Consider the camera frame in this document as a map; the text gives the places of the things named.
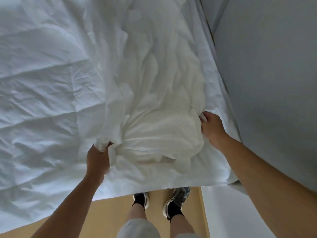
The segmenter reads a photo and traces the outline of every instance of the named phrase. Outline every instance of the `sneaker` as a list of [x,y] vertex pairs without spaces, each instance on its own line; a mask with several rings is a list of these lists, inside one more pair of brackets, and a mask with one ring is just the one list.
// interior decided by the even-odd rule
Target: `sneaker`
[[174,192],[171,196],[171,198],[165,203],[163,206],[163,215],[170,220],[170,216],[168,214],[168,206],[169,204],[174,201],[174,203],[182,210],[183,205],[187,197],[189,196],[189,193],[191,192],[191,188],[189,187],[181,187],[174,189]]
[[135,200],[135,196],[136,195],[140,195],[143,194],[144,195],[144,208],[147,209],[150,205],[150,199],[149,199],[149,195],[147,194],[147,192],[143,192],[143,193],[136,193],[133,195],[133,200]]

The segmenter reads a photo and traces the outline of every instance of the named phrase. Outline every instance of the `white shorts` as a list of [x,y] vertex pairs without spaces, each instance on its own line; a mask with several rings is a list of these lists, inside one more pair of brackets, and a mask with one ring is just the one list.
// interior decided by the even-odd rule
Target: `white shorts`
[[[117,238],[161,238],[161,236],[151,222],[144,219],[132,219],[120,229]],[[199,238],[199,236],[179,234],[175,238]]]

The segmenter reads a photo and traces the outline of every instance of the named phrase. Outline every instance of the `black sock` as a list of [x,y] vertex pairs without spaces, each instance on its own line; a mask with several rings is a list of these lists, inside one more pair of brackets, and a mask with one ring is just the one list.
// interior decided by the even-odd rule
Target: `black sock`
[[134,204],[140,204],[140,205],[142,205],[143,208],[144,208],[144,203],[145,203],[144,194],[143,194],[143,193],[138,193],[138,194],[136,194],[136,195],[135,195],[135,200],[134,200],[133,205],[134,205]]
[[175,204],[174,201],[172,201],[169,205],[168,205],[168,208],[167,208],[167,212],[170,216],[170,221],[172,220],[173,216],[176,216],[176,215],[183,215],[183,213],[181,212],[180,210],[180,207]]

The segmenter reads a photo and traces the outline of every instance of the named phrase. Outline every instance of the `person's right arm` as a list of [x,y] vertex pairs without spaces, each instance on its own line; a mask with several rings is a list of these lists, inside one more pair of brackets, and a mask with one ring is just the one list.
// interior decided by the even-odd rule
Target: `person's right arm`
[[226,157],[262,219],[277,238],[317,237],[317,194],[265,162],[204,112],[203,134]]

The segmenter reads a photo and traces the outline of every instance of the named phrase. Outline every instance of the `wooden floor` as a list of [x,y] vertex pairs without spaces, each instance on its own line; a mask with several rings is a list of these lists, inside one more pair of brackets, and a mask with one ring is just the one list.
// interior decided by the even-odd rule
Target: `wooden floor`
[[[146,216],[158,229],[162,238],[168,238],[170,236],[170,223],[163,216],[162,207],[171,194],[172,190],[169,189],[149,193],[150,206],[146,210]],[[124,224],[125,216],[132,204],[132,195],[93,202],[81,231],[80,238],[117,237],[117,233]],[[183,213],[201,238],[209,238],[204,204],[199,187],[192,187],[192,191],[184,204]],[[0,238],[28,238],[44,221],[45,219],[0,234]]]

